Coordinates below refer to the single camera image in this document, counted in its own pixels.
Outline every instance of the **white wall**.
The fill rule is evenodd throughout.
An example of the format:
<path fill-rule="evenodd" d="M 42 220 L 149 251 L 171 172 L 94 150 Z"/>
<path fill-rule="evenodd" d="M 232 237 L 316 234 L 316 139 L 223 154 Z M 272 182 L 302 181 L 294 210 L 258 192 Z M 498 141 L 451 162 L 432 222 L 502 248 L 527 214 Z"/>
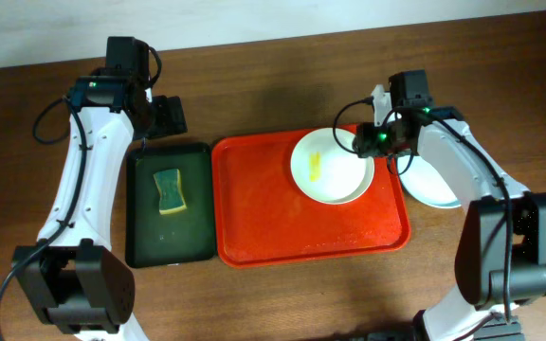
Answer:
<path fill-rule="evenodd" d="M 545 9 L 546 0 L 0 0 L 0 67 L 103 56 L 110 35 L 166 50 Z"/>

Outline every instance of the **white plate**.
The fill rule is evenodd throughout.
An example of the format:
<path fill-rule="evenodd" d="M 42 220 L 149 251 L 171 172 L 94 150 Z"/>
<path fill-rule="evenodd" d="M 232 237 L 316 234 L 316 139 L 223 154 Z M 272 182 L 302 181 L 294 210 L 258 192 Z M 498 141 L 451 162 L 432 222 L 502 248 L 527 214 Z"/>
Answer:
<path fill-rule="evenodd" d="M 397 159 L 399 171 L 406 168 L 409 160 L 409 156 L 402 156 Z M 409 169 L 399 178 L 408 193 L 423 204 L 437 208 L 461 206 L 461 202 L 444 181 L 442 175 L 420 156 L 414 156 Z"/>
<path fill-rule="evenodd" d="M 354 134 L 337 129 L 340 143 L 351 147 Z M 374 162 L 343 151 L 332 128 L 318 129 L 303 137 L 292 152 L 292 177 L 309 198 L 324 204 L 344 204 L 357 199 L 374 178 Z"/>

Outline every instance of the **wooden table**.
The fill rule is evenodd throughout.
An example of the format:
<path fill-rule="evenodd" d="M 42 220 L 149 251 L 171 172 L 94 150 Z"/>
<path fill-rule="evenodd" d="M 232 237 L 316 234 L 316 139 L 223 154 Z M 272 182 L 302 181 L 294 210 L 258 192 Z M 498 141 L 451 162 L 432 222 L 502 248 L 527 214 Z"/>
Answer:
<path fill-rule="evenodd" d="M 148 42 L 148 37 L 138 37 Z M 104 52 L 106 42 L 102 42 Z M 155 144 L 327 126 L 391 74 L 425 68 L 501 166 L 546 191 L 546 12 L 164 52 L 156 94 L 182 98 L 190 132 Z M 32 140 L 33 119 L 102 59 L 0 69 L 0 283 L 17 244 L 32 244 L 60 181 L 66 143 Z M 45 123 L 59 132 L 63 111 Z M 344 122 L 372 120 L 355 109 Z M 112 221 L 124 255 L 125 168 Z M 454 285 L 459 209 L 406 196 L 412 238 L 400 251 L 235 270 L 219 259 L 134 270 L 134 312 L 152 340 L 285 340 L 391 328 Z M 546 298 L 518 315 L 546 340 Z M 14 281 L 2 306 L 10 340 L 72 340 L 41 325 Z"/>

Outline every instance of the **sponge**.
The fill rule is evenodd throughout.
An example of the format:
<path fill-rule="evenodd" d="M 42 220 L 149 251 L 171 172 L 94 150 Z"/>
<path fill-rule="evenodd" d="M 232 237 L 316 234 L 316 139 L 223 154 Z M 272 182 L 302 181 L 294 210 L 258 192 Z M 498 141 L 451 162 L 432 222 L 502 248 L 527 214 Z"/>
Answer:
<path fill-rule="evenodd" d="M 159 214 L 172 214 L 187 209 L 180 187 L 180 170 L 162 170 L 153 175 L 159 190 Z"/>

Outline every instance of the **orange plastic tray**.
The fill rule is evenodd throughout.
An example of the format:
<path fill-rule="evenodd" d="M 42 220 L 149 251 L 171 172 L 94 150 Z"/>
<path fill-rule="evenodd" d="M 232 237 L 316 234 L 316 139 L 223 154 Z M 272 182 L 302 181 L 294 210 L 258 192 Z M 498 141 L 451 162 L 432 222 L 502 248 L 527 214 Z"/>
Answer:
<path fill-rule="evenodd" d="M 343 127 L 355 132 L 355 125 Z M 290 157 L 315 129 L 228 137 L 212 152 L 220 258 L 238 268 L 394 251 L 410 238 L 399 179 L 386 160 L 358 199 L 318 203 L 297 187 Z"/>

